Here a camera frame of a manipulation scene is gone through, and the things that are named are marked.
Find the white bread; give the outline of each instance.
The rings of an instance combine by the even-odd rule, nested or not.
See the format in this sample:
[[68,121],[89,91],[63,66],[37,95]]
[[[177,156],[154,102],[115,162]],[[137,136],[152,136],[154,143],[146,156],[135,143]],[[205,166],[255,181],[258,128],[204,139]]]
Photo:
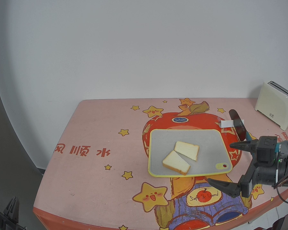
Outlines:
[[174,151],[181,153],[182,155],[185,155],[186,157],[196,161],[199,149],[200,147],[198,145],[177,141]]
[[162,161],[164,167],[186,175],[190,169],[190,165],[179,156],[175,151],[171,151],[169,155]]

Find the knife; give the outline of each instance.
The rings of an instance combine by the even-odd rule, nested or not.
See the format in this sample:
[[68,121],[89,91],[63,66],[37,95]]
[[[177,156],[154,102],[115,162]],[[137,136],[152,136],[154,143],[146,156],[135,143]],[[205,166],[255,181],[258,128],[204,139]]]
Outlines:
[[230,118],[234,122],[234,127],[237,131],[240,141],[244,141],[245,139],[252,140],[250,134],[246,131],[246,128],[244,124],[242,123],[241,118],[239,117],[239,114],[237,113],[237,111],[234,109],[231,109],[229,111],[229,115],[230,115]]

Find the cutting board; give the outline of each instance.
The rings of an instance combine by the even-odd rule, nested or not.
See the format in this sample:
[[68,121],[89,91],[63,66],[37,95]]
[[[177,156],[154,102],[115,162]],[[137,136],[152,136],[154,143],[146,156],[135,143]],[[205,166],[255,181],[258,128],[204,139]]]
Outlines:
[[[188,174],[165,168],[163,159],[174,150],[177,141],[199,145],[197,161],[179,154],[189,165]],[[191,177],[225,174],[232,164],[221,133],[215,129],[155,129],[150,133],[148,172],[154,177]]]

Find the table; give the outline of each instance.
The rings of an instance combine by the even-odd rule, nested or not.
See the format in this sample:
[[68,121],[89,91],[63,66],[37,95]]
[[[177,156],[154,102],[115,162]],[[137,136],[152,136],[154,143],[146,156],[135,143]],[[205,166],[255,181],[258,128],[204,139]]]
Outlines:
[[[282,203],[271,186],[258,184],[250,198],[231,198],[210,187],[207,177],[150,176],[147,155],[153,129],[216,129],[234,168],[209,177],[238,182],[251,155],[230,148],[238,141],[235,129],[218,125],[230,120],[230,109],[252,137],[288,139],[288,129],[255,111],[255,104],[248,98],[84,100],[54,150],[33,211],[49,230],[226,230],[253,220]],[[205,188],[212,192],[209,201],[190,201]],[[288,188],[280,192],[288,198]]]

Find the toaster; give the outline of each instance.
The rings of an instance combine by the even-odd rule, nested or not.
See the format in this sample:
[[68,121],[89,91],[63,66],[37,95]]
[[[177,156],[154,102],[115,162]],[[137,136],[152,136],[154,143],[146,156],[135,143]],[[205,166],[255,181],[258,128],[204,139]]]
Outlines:
[[288,127],[288,90],[274,81],[263,83],[255,106],[282,130]]

